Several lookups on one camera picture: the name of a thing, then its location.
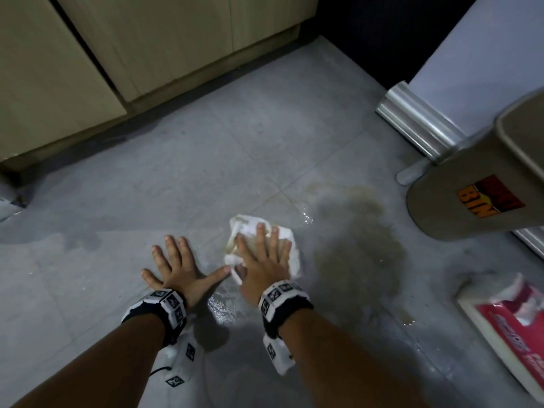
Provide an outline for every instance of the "forearm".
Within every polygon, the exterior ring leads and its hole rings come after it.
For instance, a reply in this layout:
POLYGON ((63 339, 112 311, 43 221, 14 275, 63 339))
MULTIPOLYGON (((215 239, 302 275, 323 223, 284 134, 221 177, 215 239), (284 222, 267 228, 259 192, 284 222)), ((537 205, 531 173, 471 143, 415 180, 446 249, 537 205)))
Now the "forearm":
POLYGON ((279 334, 319 407, 424 406, 345 333, 310 309, 293 314, 279 334))
POLYGON ((13 408, 137 407, 163 338, 164 325, 159 317, 135 316, 13 408))

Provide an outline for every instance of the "cabinet panel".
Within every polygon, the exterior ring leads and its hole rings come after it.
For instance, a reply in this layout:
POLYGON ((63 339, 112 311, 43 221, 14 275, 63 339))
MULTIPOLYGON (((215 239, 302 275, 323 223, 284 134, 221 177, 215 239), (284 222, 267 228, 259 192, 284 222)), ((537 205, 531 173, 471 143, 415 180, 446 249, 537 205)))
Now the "cabinet panel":
POLYGON ((58 0, 133 99, 232 53, 229 0, 58 0))
POLYGON ((318 0, 231 0, 234 50, 316 15, 318 0))
POLYGON ((0 0, 0 158, 125 109, 47 0, 0 0))

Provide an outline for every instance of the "person's left hand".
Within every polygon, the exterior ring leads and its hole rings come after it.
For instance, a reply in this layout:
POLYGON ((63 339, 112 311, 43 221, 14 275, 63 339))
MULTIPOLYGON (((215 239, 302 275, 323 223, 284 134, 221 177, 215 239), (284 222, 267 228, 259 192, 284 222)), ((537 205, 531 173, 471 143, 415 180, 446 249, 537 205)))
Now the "person's left hand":
POLYGON ((157 265, 163 281, 160 281, 149 269, 142 269, 141 277, 152 289, 170 288, 181 292, 187 300, 187 308, 192 308, 209 288, 229 274, 230 267, 220 267, 205 278, 197 279, 195 259, 187 244, 187 239, 179 238, 179 248, 173 236, 167 235, 164 240, 170 263, 164 257, 160 247, 155 245, 151 248, 155 265, 157 265))

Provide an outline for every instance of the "wristband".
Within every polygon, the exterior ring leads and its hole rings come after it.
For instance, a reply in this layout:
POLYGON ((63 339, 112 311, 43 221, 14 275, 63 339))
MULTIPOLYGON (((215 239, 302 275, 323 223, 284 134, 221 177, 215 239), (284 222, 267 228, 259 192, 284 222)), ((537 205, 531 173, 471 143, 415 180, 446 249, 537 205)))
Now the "wristband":
POLYGON ((127 309, 121 323, 137 315, 152 313, 157 315, 164 325, 163 348, 176 343, 187 324, 185 297, 173 289, 158 289, 144 296, 127 309))
POLYGON ((264 330, 275 339, 278 329, 299 309, 313 309, 309 295, 298 284, 284 280, 272 284, 265 290, 259 301, 263 315, 264 330))

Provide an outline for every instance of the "black cable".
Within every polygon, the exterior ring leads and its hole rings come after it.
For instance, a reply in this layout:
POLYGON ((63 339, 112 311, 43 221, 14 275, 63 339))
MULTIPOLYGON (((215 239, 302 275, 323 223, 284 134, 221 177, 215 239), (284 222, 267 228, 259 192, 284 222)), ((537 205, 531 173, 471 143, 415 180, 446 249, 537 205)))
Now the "black cable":
POLYGON ((172 367, 162 367, 162 368, 155 369, 151 374, 149 374, 149 376, 152 376, 153 374, 156 374, 157 372, 162 371, 163 369, 171 371, 172 367))

